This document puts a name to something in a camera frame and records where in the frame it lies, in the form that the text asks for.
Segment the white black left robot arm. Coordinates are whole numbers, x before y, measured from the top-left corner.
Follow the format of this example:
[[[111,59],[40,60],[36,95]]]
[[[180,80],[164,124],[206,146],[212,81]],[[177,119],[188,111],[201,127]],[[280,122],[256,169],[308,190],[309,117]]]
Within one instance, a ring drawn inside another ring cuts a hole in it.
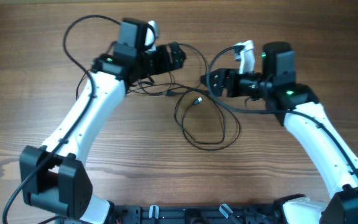
[[[114,204],[93,193],[85,164],[90,148],[115,107],[137,81],[182,68],[185,54],[176,42],[156,45],[154,21],[125,18],[112,49],[85,70],[85,89],[40,147],[27,146],[19,165],[24,202],[64,222],[107,223]]]

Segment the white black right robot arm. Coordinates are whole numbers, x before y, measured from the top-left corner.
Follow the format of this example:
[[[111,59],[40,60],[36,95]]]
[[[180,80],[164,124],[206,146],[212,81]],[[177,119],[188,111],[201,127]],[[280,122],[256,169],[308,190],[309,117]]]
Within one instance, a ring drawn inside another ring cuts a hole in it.
[[[262,71],[254,70],[251,41],[231,47],[239,68],[208,67],[203,77],[212,99],[248,96],[265,102],[263,114],[274,115],[301,144],[329,192],[327,203],[305,195],[276,200],[277,223],[358,223],[358,157],[326,115],[313,90],[296,81],[295,53],[288,42],[262,47]]]

